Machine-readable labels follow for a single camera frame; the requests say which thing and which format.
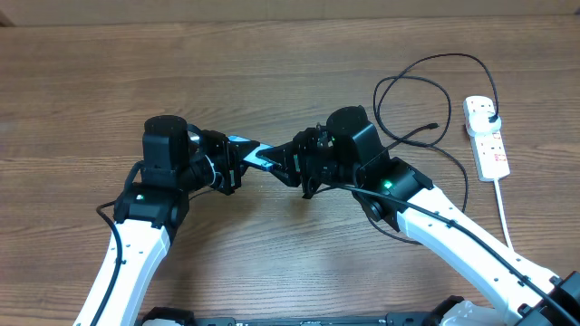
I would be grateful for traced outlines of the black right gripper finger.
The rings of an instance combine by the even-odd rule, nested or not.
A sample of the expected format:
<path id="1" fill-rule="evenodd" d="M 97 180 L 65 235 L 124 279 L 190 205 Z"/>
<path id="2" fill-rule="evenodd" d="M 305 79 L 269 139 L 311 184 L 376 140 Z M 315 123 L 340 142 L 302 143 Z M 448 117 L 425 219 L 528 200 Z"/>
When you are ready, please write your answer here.
<path id="1" fill-rule="evenodd" d="M 265 170 L 295 170 L 296 147 L 293 141 L 283 145 L 260 149 L 256 157 L 262 161 Z"/>
<path id="2" fill-rule="evenodd" d="M 300 174 L 295 170 L 274 168 L 271 174 L 288 187 L 299 187 L 302 183 Z"/>

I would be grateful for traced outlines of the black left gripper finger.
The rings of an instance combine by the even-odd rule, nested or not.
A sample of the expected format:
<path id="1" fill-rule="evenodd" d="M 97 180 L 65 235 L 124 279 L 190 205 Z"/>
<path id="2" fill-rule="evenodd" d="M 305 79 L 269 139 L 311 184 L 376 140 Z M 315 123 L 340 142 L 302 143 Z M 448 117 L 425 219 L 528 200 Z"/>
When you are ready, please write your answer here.
<path id="1" fill-rule="evenodd" d="M 248 156 L 251 152 L 253 152 L 255 149 L 257 149 L 261 145 L 261 143 L 259 141 L 245 139 L 243 137 L 236 136 L 236 135 L 230 135 L 228 137 L 228 140 L 229 140 L 229 144 L 232 145 L 236 149 L 238 155 L 241 158 L 245 158 L 246 156 Z"/>
<path id="2" fill-rule="evenodd" d="M 242 177 L 247 172 L 248 165 L 243 159 L 236 159 L 233 165 L 233 185 L 240 186 Z"/>

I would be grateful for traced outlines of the Samsung Galaxy smartphone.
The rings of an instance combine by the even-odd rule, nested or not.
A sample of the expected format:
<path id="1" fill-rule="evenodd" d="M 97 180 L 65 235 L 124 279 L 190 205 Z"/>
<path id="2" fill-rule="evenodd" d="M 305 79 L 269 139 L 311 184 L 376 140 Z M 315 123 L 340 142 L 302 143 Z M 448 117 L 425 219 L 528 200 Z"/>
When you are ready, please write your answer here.
<path id="1" fill-rule="evenodd" d="M 268 160 L 267 158 L 261 158 L 257 155 L 257 153 L 261 150 L 271 149 L 272 146 L 261 143 L 261 145 L 251 152 L 245 158 L 242 158 L 249 167 L 260 169 L 263 171 L 270 172 L 274 167 L 274 163 Z"/>

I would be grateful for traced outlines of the white power extension strip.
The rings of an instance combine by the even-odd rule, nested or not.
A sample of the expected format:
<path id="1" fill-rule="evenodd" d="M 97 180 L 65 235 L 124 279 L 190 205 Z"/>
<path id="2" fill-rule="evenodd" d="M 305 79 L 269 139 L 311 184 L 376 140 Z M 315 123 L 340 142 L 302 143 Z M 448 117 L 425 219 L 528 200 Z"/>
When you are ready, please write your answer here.
<path id="1" fill-rule="evenodd" d="M 469 111 L 495 114 L 492 99 L 484 96 L 469 96 L 463 101 L 463 110 L 466 116 Z M 496 182 L 510 174 L 506 149 L 500 131 L 492 134 L 471 137 L 469 136 L 474 154 L 478 179 L 484 182 Z"/>

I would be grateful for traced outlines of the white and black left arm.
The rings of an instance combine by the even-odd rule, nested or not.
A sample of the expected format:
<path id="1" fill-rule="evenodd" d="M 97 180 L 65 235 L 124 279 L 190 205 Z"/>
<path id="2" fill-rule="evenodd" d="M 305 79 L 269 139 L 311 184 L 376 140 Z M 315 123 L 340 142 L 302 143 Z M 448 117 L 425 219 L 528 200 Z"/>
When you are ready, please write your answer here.
<path id="1" fill-rule="evenodd" d="M 101 269 L 75 322 L 132 325 L 150 281 L 204 187 L 231 195 L 264 146 L 256 140 L 201 130 L 173 115 L 146 120 L 142 160 L 127 176 L 103 219 L 111 240 Z"/>

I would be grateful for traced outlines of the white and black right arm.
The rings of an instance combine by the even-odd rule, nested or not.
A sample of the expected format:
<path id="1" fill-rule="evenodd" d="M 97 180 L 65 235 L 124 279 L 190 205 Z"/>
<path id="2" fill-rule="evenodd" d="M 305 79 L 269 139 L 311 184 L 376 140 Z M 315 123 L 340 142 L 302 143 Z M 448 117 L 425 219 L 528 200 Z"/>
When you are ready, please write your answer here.
<path id="1" fill-rule="evenodd" d="M 363 107 L 335 111 L 258 157 L 310 198 L 321 185 L 353 194 L 368 218 L 429 248 L 470 282 L 505 325 L 576 325 L 579 298 L 559 278 L 502 244 L 418 169 L 392 158 Z"/>

